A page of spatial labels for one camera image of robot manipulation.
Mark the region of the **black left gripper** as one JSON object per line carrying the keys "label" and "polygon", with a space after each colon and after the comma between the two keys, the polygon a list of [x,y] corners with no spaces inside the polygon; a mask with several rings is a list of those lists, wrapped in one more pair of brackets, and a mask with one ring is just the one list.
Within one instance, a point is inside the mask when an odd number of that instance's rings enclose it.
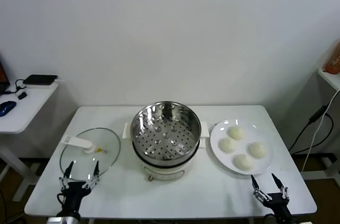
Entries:
{"label": "black left gripper", "polygon": [[97,161],[93,174],[88,175],[86,182],[70,182],[71,171],[74,162],[71,161],[62,177],[59,178],[61,192],[57,194],[57,199],[61,204],[61,211],[57,217],[80,218],[79,209],[82,199],[91,193],[100,181],[99,161]]}

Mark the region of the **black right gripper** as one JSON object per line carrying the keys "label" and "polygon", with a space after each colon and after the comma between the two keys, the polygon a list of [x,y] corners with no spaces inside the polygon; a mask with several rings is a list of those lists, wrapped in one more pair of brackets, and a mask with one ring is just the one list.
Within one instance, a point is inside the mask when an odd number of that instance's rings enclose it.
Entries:
{"label": "black right gripper", "polygon": [[272,210],[277,223],[296,223],[296,219],[292,216],[287,207],[289,202],[289,199],[287,199],[289,198],[288,187],[285,187],[281,180],[273,173],[271,175],[281,193],[269,193],[267,195],[260,189],[255,177],[251,175],[253,194],[255,198],[260,203],[265,202],[265,207]]}

